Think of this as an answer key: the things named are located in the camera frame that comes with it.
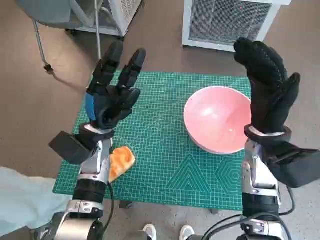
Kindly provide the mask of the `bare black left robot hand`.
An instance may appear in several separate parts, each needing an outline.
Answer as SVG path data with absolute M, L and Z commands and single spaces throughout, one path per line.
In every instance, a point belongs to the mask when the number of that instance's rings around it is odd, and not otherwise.
M 101 130 L 113 129 L 119 121 L 128 117 L 140 97 L 141 90 L 134 87 L 142 70 L 146 50 L 139 48 L 132 55 L 118 77 L 111 84 L 120 64 L 123 42 L 113 42 L 98 61 L 92 80 L 85 93 L 85 110 L 90 124 Z

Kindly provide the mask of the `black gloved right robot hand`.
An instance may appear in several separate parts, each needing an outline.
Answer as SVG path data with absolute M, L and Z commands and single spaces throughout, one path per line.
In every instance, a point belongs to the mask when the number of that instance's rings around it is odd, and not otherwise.
M 251 125 L 263 134 L 284 132 L 301 75 L 288 76 L 283 58 L 261 41 L 239 38 L 233 47 L 234 59 L 245 67 L 251 85 Z

